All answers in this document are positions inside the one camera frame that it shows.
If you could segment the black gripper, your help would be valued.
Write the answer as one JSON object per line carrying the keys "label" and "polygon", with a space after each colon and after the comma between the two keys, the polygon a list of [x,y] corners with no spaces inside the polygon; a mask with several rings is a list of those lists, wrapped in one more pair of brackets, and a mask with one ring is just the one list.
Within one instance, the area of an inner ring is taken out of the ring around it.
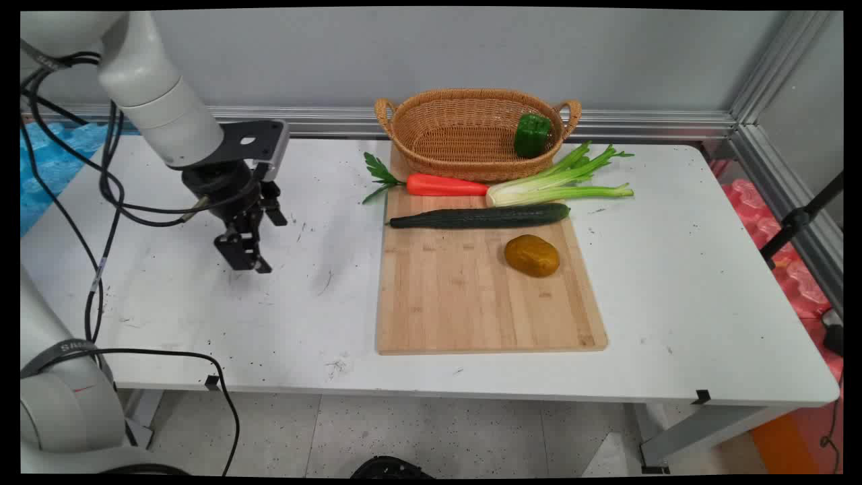
{"label": "black gripper", "polygon": [[185,187],[200,199],[206,197],[209,212],[226,225],[213,245],[234,271],[271,273],[261,254],[259,225],[264,212],[273,225],[288,224],[278,202],[281,190],[275,181],[261,183],[264,176],[264,163],[250,168],[243,160],[182,172]]}

